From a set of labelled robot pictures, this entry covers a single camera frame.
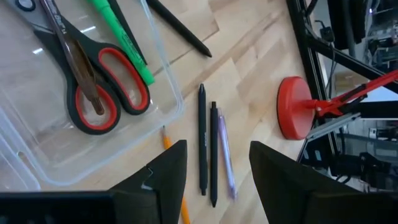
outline scissors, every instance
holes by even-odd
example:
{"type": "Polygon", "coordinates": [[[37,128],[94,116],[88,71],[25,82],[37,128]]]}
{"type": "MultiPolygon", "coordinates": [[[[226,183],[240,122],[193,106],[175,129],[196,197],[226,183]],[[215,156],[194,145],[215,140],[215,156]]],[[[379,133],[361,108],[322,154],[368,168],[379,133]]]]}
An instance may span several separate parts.
{"type": "Polygon", "coordinates": [[[96,79],[96,88],[99,97],[106,103],[110,110],[109,119],[103,124],[90,124],[84,117],[83,107],[80,103],[82,90],[73,76],[67,59],[63,54],[60,41],[51,28],[40,2],[38,0],[6,0],[6,2],[32,26],[35,36],[45,45],[46,49],[52,54],[63,70],[63,74],[67,80],[68,113],[78,129],[87,134],[105,134],[110,132],[119,122],[121,106],[131,115],[142,114],[148,109],[150,105],[148,86],[144,83],[133,64],[127,59],[127,55],[123,50],[116,45],[99,43],[88,38],[61,16],[67,32],[81,45],[92,67],[101,77],[96,79]],[[135,105],[131,101],[121,81],[102,61],[104,54],[113,55],[128,69],[131,78],[135,81],[141,94],[139,105],[135,105]]]}

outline black marker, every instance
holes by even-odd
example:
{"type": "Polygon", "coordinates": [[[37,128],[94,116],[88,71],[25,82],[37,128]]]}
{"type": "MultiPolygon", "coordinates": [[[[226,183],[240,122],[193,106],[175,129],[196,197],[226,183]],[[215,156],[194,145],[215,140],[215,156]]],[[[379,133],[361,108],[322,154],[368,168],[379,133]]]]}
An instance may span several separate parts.
{"type": "Polygon", "coordinates": [[[198,93],[198,128],[199,128],[199,186],[202,195],[207,189],[207,143],[206,143],[206,91],[200,84],[198,93]]]}

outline yellow pencil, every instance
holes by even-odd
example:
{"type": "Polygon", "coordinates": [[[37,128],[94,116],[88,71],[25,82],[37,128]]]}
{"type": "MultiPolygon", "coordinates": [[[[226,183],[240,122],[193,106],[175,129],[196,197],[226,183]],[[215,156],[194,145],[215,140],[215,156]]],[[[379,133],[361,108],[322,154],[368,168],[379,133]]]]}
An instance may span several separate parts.
{"type": "MultiPolygon", "coordinates": [[[[163,136],[163,145],[165,149],[168,149],[172,146],[172,142],[170,141],[169,137],[166,135],[166,128],[163,126],[162,129],[162,136],[163,136]]],[[[181,217],[184,224],[191,224],[189,220],[187,202],[185,201],[185,197],[182,197],[182,204],[181,204],[181,217]]]]}

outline black pen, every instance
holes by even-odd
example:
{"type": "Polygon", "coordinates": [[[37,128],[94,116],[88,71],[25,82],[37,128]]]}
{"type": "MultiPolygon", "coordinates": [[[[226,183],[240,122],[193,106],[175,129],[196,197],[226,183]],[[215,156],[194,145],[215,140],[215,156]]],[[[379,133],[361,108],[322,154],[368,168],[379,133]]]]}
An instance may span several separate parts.
{"type": "Polygon", "coordinates": [[[192,44],[200,53],[212,57],[210,50],[192,34],[187,27],[184,26],[160,1],[147,0],[148,6],[151,7],[158,15],[163,18],[171,27],[175,29],[188,43],[192,44]]]}
{"type": "Polygon", "coordinates": [[[202,195],[207,189],[207,143],[206,143],[206,91],[200,84],[198,93],[198,128],[199,128],[199,186],[202,195]]]}
{"type": "Polygon", "coordinates": [[[213,207],[217,203],[218,178],[218,109],[216,102],[210,108],[210,200],[213,207]]]}

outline green highlighter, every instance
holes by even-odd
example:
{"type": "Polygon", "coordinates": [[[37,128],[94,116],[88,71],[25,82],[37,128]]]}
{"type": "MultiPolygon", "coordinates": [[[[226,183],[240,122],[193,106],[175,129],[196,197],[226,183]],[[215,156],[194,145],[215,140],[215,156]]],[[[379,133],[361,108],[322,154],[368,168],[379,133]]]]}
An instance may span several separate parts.
{"type": "Polygon", "coordinates": [[[138,73],[140,74],[144,82],[147,85],[154,83],[155,82],[154,76],[152,75],[150,70],[146,67],[144,61],[139,55],[137,49],[132,44],[126,31],[120,25],[120,22],[116,17],[116,15],[113,13],[108,0],[87,0],[87,1],[93,3],[95,8],[97,8],[98,12],[102,14],[105,21],[111,27],[113,33],[118,39],[122,49],[125,51],[132,64],[135,66],[135,68],[137,69],[138,73]]]}

